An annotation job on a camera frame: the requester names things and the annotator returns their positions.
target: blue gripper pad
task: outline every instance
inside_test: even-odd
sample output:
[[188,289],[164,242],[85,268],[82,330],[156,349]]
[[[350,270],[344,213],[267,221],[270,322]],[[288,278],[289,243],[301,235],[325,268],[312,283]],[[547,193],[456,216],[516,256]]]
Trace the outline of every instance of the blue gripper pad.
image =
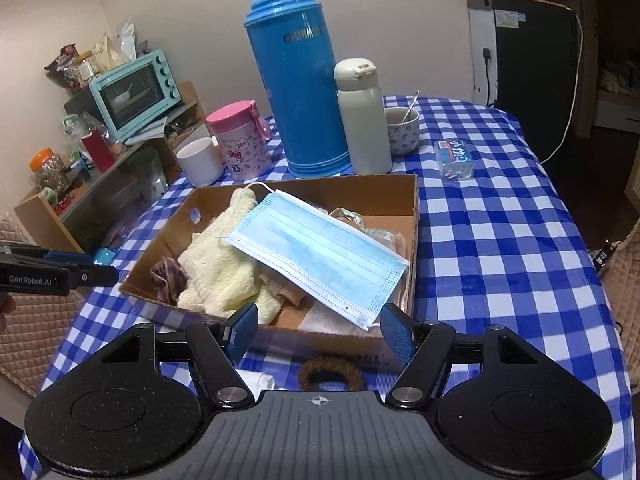
[[416,325],[418,323],[392,303],[387,303],[380,311],[380,332],[403,367],[416,352],[412,336],[412,328]]
[[223,331],[230,330],[225,346],[226,357],[236,364],[251,346],[258,332],[258,307],[245,304],[223,324]]

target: table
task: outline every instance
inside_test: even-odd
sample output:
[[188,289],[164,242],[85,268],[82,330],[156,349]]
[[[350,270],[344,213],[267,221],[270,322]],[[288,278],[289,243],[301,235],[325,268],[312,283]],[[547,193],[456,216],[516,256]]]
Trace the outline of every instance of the table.
[[[388,106],[408,103],[404,96],[385,100]],[[392,170],[416,174],[420,184],[416,319],[437,318],[469,333],[503,324],[526,338],[607,402],[614,429],[597,470],[606,479],[636,480],[628,375],[606,297],[577,227],[517,120],[453,100],[421,98],[417,108],[420,147],[395,158]],[[440,179],[433,141],[452,137],[468,144],[473,180]],[[261,180],[293,178],[277,134],[269,145],[276,162]],[[231,183],[228,175],[221,182]],[[181,177],[140,217],[114,261],[121,278],[190,192]],[[135,308],[117,286],[95,289],[55,356],[44,388],[144,320],[140,311],[150,308],[141,301]],[[298,387],[300,363],[288,358],[249,352],[239,367],[273,374],[276,386]],[[191,383],[185,366],[163,365],[162,373]],[[477,365],[454,365],[448,387],[477,373]],[[366,372],[367,387],[382,394],[394,380]],[[34,479],[40,466],[25,440],[20,462],[26,477]]]

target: white insulated bottle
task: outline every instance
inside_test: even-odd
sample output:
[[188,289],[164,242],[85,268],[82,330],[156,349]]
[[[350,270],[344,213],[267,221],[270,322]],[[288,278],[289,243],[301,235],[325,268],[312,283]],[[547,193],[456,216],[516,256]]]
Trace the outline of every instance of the white insulated bottle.
[[376,66],[362,57],[345,59],[334,77],[353,173],[388,173],[391,147]]

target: blue thermos flask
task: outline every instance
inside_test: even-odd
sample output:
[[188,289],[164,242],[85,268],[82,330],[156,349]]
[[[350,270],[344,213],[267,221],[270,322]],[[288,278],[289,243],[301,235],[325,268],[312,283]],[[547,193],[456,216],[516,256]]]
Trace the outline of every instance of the blue thermos flask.
[[335,58],[316,0],[254,0],[244,22],[289,171],[328,176],[349,164]]

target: label sticker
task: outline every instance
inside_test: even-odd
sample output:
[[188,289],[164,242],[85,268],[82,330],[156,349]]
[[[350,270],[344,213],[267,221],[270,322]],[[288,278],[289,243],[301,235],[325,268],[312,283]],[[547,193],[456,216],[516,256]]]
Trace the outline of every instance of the label sticker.
[[439,140],[438,151],[443,164],[464,164],[471,162],[471,156],[466,150],[465,143],[457,139]]
[[502,28],[520,28],[518,13],[515,10],[496,10],[495,26]]

